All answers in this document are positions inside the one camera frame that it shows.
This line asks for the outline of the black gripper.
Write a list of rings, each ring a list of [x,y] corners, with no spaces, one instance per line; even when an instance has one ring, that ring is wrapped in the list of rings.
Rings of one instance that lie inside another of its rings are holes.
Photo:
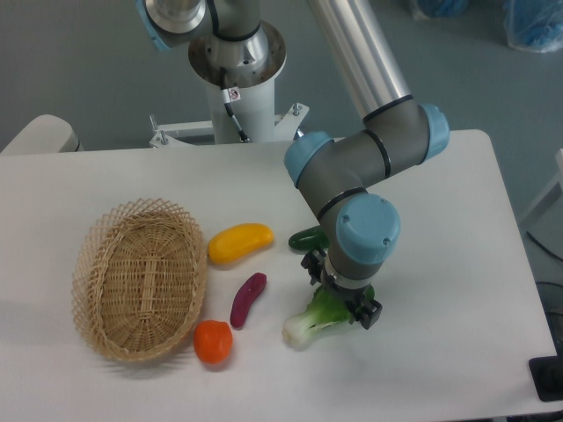
[[[307,271],[310,284],[319,283],[325,290],[346,304],[348,322],[358,323],[363,329],[370,329],[382,313],[382,304],[374,298],[374,288],[366,280],[352,280],[343,277],[326,258],[324,249],[308,251],[301,261]]]

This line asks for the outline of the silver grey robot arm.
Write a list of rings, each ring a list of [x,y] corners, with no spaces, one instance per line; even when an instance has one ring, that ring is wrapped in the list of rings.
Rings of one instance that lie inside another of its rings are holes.
[[[343,75],[363,129],[341,140],[298,136],[274,116],[274,80],[286,61],[280,33],[257,1],[139,1],[154,45],[187,45],[206,85],[218,144],[289,140],[284,164],[327,234],[327,250],[303,259],[313,283],[342,301],[364,328],[382,306],[367,295],[400,232],[396,208],[369,188],[440,154],[450,128],[434,105],[420,105],[403,78],[366,1],[312,1],[310,9]]]

